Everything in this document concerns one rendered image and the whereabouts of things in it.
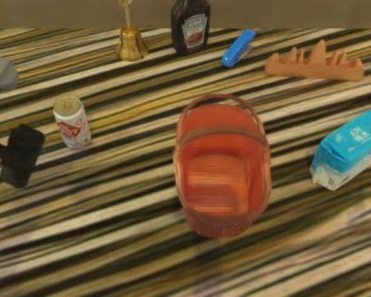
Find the red basket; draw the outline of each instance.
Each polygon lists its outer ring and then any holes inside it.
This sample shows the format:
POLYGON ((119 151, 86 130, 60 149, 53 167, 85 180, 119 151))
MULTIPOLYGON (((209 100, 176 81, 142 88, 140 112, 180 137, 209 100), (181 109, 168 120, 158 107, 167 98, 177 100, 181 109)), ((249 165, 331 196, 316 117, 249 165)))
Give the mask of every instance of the red basket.
POLYGON ((177 124, 173 160, 184 213, 200 235, 238 235, 266 209, 272 187, 269 144, 246 101, 209 94, 186 106, 177 124), (191 110, 209 99, 231 99, 247 111, 222 104, 191 110))

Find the table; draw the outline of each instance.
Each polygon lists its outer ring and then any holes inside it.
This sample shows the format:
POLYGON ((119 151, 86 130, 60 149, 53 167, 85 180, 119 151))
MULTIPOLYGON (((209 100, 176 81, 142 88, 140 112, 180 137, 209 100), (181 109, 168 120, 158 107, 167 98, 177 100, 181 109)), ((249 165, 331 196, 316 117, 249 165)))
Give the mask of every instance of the table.
POLYGON ((234 69, 220 57, 241 30, 214 29, 209 48, 179 57, 169 30, 144 30, 150 54, 118 61, 118 30, 0 30, 0 56, 20 72, 0 90, 0 142, 28 124, 46 135, 27 189, 0 183, 2 296, 371 296, 371 168, 330 192, 310 181, 319 141, 371 108, 371 30, 257 30, 234 69), (267 77, 271 53, 360 56, 365 79, 267 77), (66 148, 55 98, 79 96, 93 131, 66 148), (205 93, 253 104, 271 145, 274 190, 245 233, 206 239, 188 227, 174 188, 174 128, 205 93))

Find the can lid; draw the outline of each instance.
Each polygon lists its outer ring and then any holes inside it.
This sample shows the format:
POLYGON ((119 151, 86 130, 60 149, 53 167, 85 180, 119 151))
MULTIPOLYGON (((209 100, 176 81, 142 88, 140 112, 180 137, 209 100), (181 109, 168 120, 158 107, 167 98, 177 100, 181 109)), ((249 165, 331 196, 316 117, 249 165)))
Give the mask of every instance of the can lid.
POLYGON ((54 111, 60 116, 71 116, 80 110, 81 100, 76 96, 64 95, 55 100, 54 111))

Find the soda can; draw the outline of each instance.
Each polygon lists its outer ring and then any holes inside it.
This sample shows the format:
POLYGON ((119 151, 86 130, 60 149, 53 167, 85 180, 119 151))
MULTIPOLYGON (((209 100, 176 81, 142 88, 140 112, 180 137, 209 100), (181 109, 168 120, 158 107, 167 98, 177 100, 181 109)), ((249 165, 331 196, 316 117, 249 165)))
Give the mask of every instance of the soda can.
POLYGON ((91 141, 91 130, 81 100, 75 96, 61 96, 54 103, 54 117, 63 142, 72 149, 80 149, 91 141))

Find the orange crown-shaped object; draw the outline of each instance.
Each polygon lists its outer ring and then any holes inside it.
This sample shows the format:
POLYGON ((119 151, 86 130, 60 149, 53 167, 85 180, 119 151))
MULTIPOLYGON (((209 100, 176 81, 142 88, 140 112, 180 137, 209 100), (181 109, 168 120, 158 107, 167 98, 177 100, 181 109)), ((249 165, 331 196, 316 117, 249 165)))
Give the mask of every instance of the orange crown-shaped object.
POLYGON ((265 73, 275 76, 296 76, 314 79, 361 80, 364 70, 360 58, 348 62, 346 52, 338 54, 335 51, 331 58, 326 59, 326 43, 320 40, 313 48, 308 58, 305 51, 293 47, 287 57, 281 58, 273 54, 265 64, 265 73))

